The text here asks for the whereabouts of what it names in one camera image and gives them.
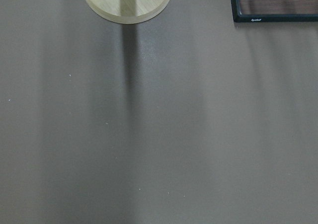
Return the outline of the wooden mug tree stand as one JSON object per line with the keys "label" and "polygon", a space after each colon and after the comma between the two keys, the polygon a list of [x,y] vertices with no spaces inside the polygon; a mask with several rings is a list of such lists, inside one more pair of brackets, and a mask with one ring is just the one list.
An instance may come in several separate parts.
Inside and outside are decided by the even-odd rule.
{"label": "wooden mug tree stand", "polygon": [[170,0],[85,0],[99,16],[121,24],[137,24],[159,15]]}

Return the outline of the black tray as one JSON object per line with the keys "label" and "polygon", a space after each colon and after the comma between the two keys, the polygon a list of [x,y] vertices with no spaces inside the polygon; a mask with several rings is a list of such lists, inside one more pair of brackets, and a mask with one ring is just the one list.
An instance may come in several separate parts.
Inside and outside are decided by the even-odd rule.
{"label": "black tray", "polygon": [[236,23],[317,22],[318,0],[231,0]]}

